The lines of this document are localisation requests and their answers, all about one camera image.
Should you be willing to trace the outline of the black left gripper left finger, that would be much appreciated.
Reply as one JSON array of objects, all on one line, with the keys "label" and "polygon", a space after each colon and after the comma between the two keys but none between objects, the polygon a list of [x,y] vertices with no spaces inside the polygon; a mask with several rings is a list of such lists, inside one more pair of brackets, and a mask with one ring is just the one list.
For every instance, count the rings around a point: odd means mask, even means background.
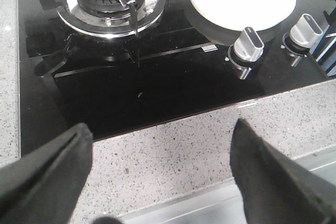
[{"label": "black left gripper left finger", "polygon": [[79,123],[1,168],[1,223],[67,223],[92,168],[92,141]]}]

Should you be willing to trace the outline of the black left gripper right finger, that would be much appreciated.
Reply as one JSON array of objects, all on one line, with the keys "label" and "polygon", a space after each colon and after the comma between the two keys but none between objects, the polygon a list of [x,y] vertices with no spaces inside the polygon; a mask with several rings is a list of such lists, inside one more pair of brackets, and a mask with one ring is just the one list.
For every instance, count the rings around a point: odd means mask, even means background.
[{"label": "black left gripper right finger", "polygon": [[335,223],[335,185],[303,168],[238,119],[230,168],[247,223]]}]

